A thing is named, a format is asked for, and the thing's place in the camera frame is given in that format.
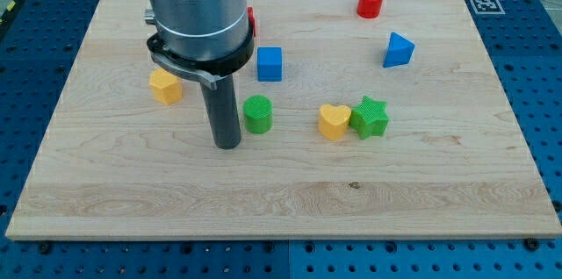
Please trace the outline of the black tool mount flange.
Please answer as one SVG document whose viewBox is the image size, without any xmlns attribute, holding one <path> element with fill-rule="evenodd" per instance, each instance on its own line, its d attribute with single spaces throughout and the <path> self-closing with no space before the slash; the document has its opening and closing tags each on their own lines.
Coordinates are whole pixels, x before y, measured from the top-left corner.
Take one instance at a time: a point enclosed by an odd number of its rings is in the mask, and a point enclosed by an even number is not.
<svg viewBox="0 0 562 279">
<path fill-rule="evenodd" d="M 148 38 L 151 59 L 161 68 L 181 79 L 199 82 L 210 90 L 217 82 L 245 66 L 254 52 L 254 25 L 248 21 L 248 32 L 241 46 L 225 57 L 209 61 L 182 58 L 171 52 L 158 33 Z"/>
</svg>

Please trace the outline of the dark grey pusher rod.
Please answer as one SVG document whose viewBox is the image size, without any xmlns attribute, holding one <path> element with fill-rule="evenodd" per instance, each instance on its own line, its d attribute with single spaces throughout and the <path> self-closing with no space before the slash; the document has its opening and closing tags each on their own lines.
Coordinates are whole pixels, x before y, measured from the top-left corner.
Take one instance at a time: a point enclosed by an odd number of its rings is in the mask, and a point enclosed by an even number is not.
<svg viewBox="0 0 562 279">
<path fill-rule="evenodd" d="M 221 149 L 232 149 L 241 142 L 241 127 L 231 75 L 216 82 L 215 90 L 201 87 L 213 140 Z"/>
</svg>

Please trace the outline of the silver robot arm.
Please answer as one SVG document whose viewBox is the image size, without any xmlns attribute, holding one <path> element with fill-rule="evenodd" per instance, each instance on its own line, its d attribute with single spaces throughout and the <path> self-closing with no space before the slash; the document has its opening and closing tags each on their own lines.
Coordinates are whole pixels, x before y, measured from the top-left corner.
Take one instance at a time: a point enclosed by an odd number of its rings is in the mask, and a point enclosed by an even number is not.
<svg viewBox="0 0 562 279">
<path fill-rule="evenodd" d="M 149 0 L 147 41 L 152 60 L 181 79 L 198 82 L 222 149 L 237 147 L 241 126 L 233 75 L 254 52 L 247 0 Z"/>
</svg>

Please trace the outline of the red block behind arm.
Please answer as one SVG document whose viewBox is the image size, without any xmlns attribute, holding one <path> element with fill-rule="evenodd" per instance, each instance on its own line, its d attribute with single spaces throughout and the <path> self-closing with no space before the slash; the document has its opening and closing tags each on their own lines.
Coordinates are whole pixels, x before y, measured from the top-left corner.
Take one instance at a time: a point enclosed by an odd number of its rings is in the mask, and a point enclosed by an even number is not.
<svg viewBox="0 0 562 279">
<path fill-rule="evenodd" d="M 251 25 L 253 37 L 256 37 L 256 19 L 255 19 L 254 10 L 253 10 L 252 6 L 247 7 L 247 14 L 248 14 L 249 22 L 250 22 L 250 25 Z"/>
</svg>

